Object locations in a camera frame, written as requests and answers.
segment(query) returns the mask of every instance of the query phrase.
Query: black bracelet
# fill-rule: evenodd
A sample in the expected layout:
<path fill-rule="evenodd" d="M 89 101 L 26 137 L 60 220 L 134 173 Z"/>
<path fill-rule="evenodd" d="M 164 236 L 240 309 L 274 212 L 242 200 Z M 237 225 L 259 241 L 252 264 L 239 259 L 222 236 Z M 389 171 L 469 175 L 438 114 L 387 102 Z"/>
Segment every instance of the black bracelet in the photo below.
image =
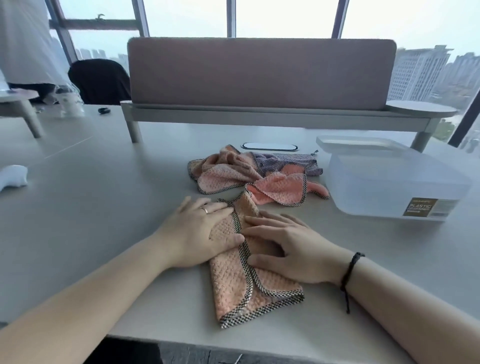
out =
<path fill-rule="evenodd" d="M 353 266 L 355 265 L 355 263 L 357 263 L 359 261 L 359 259 L 362 256 L 365 256 L 365 254 L 364 253 L 358 253 L 358 252 L 355 253 L 355 255 L 352 258 L 352 261 L 348 265 L 347 272 L 345 273 L 345 275 L 342 278 L 342 284 L 340 286 L 340 290 L 342 292 L 345 292 L 345 302 L 347 302 L 347 314 L 350 314 L 350 302 L 348 301 L 347 283 L 350 280 L 350 276 L 352 275 Z"/>

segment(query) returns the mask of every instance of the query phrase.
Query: finger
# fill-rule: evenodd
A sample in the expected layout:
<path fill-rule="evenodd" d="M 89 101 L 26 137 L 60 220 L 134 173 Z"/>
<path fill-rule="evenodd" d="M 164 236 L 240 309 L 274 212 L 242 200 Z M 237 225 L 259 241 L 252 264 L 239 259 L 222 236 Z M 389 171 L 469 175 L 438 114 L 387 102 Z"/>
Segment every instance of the finger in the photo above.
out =
<path fill-rule="evenodd" d="M 202 207 L 208 211 L 209 214 L 212 212 L 226 208 L 228 205 L 226 202 L 210 202 L 209 204 L 203 205 Z"/>
<path fill-rule="evenodd" d="M 265 225 L 265 226 L 275 226 L 277 228 L 284 228 L 287 224 L 273 220 L 272 218 L 256 218 L 255 216 L 245 216 L 245 221 L 252 225 Z"/>
<path fill-rule="evenodd" d="M 254 268 L 270 270 L 285 277 L 289 276 L 289 269 L 285 258 L 265 254 L 254 254 L 248 257 L 247 262 Z"/>
<path fill-rule="evenodd" d="M 176 212 L 182 212 L 183 209 L 188 205 L 188 203 L 190 202 L 192 198 L 190 196 L 187 196 L 183 199 L 182 203 L 180 204 L 180 206 L 177 207 L 177 209 L 175 210 Z"/>
<path fill-rule="evenodd" d="M 212 252 L 214 256 L 219 255 L 220 253 L 226 252 L 236 246 L 239 246 L 245 241 L 245 237 L 242 234 L 231 234 L 226 239 L 223 240 L 212 240 L 210 243 L 212 245 Z"/>
<path fill-rule="evenodd" d="M 197 199 L 196 201 L 194 201 L 193 203 L 191 203 L 191 204 L 186 208 L 186 210 L 188 210 L 188 211 L 196 210 L 196 209 L 202 207 L 203 205 L 208 204 L 210 201 L 211 201 L 211 200 L 210 200 L 209 198 L 205 198 L 205 197 L 199 198 L 199 199 Z"/>
<path fill-rule="evenodd" d="M 281 222 L 284 222 L 286 224 L 291 224 L 292 223 L 289 218 L 286 218 L 282 215 L 272 214 L 271 212 L 268 212 L 268 211 L 265 211 L 265 210 L 260 211 L 260 215 L 264 218 L 271 218 L 272 220 L 281 221 Z"/>
<path fill-rule="evenodd" d="M 217 210 L 215 212 L 210 213 L 210 210 L 208 211 L 208 221 L 212 223 L 212 226 L 218 223 L 219 221 L 222 221 L 226 217 L 230 216 L 233 212 L 233 207 L 226 207 L 221 210 Z"/>
<path fill-rule="evenodd" d="M 248 236 L 258 236 L 266 240 L 273 240 L 281 245 L 284 230 L 274 226 L 259 225 L 242 229 L 241 233 Z"/>
<path fill-rule="evenodd" d="M 302 220 L 300 220 L 299 218 L 296 218 L 295 216 L 291 216 L 291 215 L 288 215 L 288 214 L 282 214 L 282 216 L 292 220 L 296 224 L 299 224 L 299 225 L 304 226 L 306 228 L 310 228 L 310 226 L 308 226 Z"/>

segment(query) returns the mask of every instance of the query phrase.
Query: black chair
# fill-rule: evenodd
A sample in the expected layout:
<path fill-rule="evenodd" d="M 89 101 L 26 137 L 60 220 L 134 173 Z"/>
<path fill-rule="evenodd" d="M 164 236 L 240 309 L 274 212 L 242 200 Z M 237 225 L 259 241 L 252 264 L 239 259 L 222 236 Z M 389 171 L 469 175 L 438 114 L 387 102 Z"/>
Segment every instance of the black chair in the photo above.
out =
<path fill-rule="evenodd" d="M 77 61 L 68 71 L 70 81 L 80 90 L 80 97 L 90 105 L 120 105 L 131 100 L 130 77 L 112 60 Z"/>

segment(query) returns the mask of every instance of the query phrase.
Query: person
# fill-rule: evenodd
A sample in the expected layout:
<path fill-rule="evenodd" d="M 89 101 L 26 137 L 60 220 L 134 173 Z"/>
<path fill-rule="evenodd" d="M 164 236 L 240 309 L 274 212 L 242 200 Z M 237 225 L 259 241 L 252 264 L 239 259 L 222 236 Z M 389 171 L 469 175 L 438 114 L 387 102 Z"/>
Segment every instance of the person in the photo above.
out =
<path fill-rule="evenodd" d="M 212 227 L 232 211 L 224 203 L 187 197 L 152 235 L 1 330 L 0 363 L 83 363 L 160 273 L 203 263 L 244 236 L 273 240 L 285 252 L 252 255 L 252 266 L 300 282 L 340 284 L 354 253 L 295 217 L 262 211 L 246 218 L 252 226 L 241 234 L 209 239 Z M 356 263 L 347 289 L 417 363 L 480 363 L 478 320 L 368 258 Z"/>
<path fill-rule="evenodd" d="M 0 0 L 0 69 L 11 89 L 38 92 L 39 103 L 68 83 L 53 48 L 47 6 L 40 0 Z"/>

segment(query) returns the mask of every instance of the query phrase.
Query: hand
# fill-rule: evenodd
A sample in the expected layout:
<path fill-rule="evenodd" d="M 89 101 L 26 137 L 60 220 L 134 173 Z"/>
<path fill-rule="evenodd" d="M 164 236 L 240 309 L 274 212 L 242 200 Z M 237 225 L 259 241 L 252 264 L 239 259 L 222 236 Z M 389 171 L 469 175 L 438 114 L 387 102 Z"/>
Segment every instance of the hand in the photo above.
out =
<path fill-rule="evenodd" d="M 341 248 L 301 220 L 286 214 L 260 211 L 261 218 L 245 217 L 256 225 L 242 230 L 244 235 L 273 240 L 281 245 L 285 257 L 256 254 L 248 258 L 252 267 L 270 270 L 305 283 L 332 282 L 340 285 L 353 253 Z"/>
<path fill-rule="evenodd" d="M 148 239 L 162 246 L 169 267 L 191 267 L 245 241 L 241 234 L 232 234 L 222 241 L 209 238 L 213 226 L 232 212 L 233 208 L 223 202 L 210 202 L 209 198 L 192 202 L 186 197 Z"/>

